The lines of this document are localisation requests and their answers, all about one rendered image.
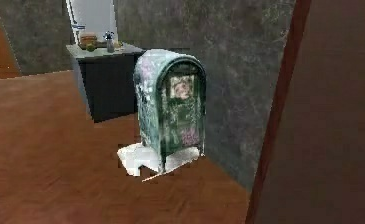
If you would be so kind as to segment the black cabinet with pale top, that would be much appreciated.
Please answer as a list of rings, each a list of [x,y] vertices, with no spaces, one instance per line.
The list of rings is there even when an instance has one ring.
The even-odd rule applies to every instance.
[[[66,48],[86,112],[95,123],[137,112],[133,72],[143,49],[128,43],[112,53],[106,48],[87,51],[76,44]]]

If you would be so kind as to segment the green rounded mailbox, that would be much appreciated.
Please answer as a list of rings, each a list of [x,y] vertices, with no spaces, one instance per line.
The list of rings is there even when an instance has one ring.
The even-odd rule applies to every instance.
[[[188,54],[150,49],[133,74],[140,141],[117,155],[130,176],[146,167],[158,176],[205,153],[206,74]]]

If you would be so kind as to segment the white framed window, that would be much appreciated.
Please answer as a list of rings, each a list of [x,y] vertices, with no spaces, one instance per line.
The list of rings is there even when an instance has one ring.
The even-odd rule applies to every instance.
[[[113,0],[65,0],[75,43],[83,34],[95,34],[98,41],[110,31],[118,36]]]

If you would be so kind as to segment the brown room door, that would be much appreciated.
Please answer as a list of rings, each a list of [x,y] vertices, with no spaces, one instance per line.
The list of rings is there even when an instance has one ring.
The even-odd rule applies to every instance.
[[[365,224],[365,0],[297,0],[245,224]]]

